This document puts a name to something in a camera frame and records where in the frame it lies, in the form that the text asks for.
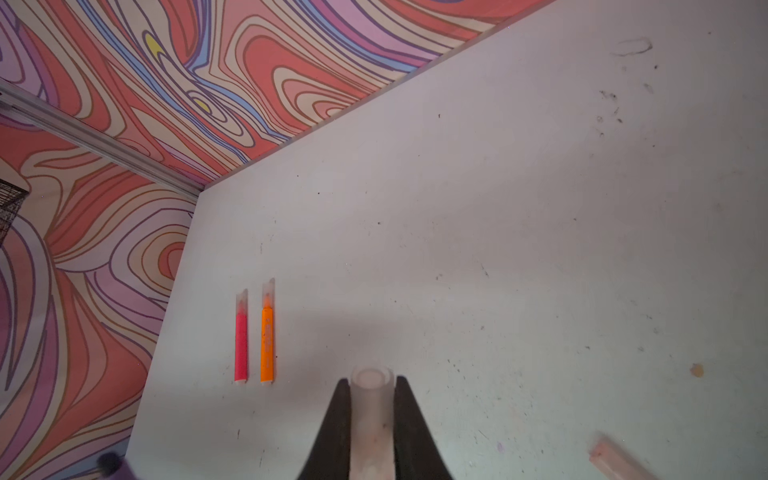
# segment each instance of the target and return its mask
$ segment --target clear cylindrical object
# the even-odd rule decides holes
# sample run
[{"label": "clear cylindrical object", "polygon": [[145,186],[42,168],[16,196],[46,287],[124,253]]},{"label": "clear cylindrical object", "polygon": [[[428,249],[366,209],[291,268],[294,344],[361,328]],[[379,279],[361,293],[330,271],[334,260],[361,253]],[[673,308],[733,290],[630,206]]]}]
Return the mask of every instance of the clear cylindrical object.
[{"label": "clear cylindrical object", "polygon": [[392,370],[381,366],[355,368],[349,391],[352,396],[349,480],[394,480],[395,377]]}]

